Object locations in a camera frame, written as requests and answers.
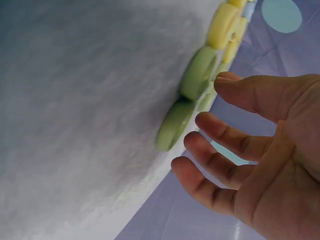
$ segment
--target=palm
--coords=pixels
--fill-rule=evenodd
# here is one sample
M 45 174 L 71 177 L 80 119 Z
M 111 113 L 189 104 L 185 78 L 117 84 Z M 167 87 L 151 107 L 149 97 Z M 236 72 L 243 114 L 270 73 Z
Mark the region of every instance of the palm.
M 223 74 L 235 77 L 231 73 Z M 232 98 L 237 96 L 231 96 L 228 99 L 222 95 L 233 103 Z M 245 106 L 247 102 L 243 97 L 241 101 L 240 107 L 244 106 L 251 112 L 259 109 L 262 116 L 277 122 L 274 137 L 249 136 L 227 126 L 210 113 L 199 114 L 196 123 L 213 140 L 241 158 L 258 162 L 258 165 L 236 166 L 198 132 L 191 132 L 184 140 L 186 148 L 228 189 L 219 188 L 207 180 L 185 157 L 172 162 L 174 172 L 196 200 L 216 212 L 239 218 L 267 239 L 319 239 L 320 168 L 317 169 L 319 161 L 313 158 L 318 153 L 315 153 L 317 149 L 310 149 L 304 154 L 304 146 L 310 145 L 306 145 L 308 140 L 299 134 L 299 129 L 302 129 L 297 128 L 301 124 L 299 117 L 292 118 L 297 116 L 296 112 L 300 113 L 301 107 L 298 105 L 291 109 L 290 114 L 288 110 L 285 121 L 257 106 L 250 109 Z

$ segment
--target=white fabric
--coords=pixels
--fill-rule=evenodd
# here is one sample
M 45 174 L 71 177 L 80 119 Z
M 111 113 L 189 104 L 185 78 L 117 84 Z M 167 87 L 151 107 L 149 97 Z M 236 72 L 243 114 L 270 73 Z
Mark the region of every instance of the white fabric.
M 221 2 L 1 2 L 0 239 L 117 236 L 184 151 L 154 139 Z

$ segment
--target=wrinkled fabric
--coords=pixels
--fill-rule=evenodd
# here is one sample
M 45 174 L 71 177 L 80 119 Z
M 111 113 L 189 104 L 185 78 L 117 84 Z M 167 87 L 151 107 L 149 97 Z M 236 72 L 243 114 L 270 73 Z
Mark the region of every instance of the wrinkled fabric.
M 231 71 L 252 75 L 320 74 L 320 3 L 294 0 L 302 12 L 300 29 L 276 32 L 264 21 L 259 0 Z M 224 102 L 219 96 L 211 112 L 251 135 L 272 136 L 275 125 Z M 219 184 L 212 176 L 206 176 Z M 213 213 L 193 200 L 172 173 L 163 180 L 116 240 L 263 240 L 234 217 Z

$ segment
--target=yellow plastic ring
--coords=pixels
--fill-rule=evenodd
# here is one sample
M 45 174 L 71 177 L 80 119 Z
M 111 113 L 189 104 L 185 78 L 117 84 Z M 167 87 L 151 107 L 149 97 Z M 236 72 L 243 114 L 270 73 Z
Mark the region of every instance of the yellow plastic ring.
M 222 3 L 213 17 L 207 43 L 216 50 L 224 49 L 238 27 L 239 18 L 240 11 L 236 6 Z

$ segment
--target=light blue dot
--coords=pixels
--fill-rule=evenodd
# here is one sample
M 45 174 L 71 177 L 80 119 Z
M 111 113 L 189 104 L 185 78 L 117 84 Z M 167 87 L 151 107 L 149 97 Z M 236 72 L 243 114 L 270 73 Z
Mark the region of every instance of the light blue dot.
M 302 14 L 292 0 L 264 0 L 262 16 L 274 30 L 288 34 L 295 32 L 302 24 Z

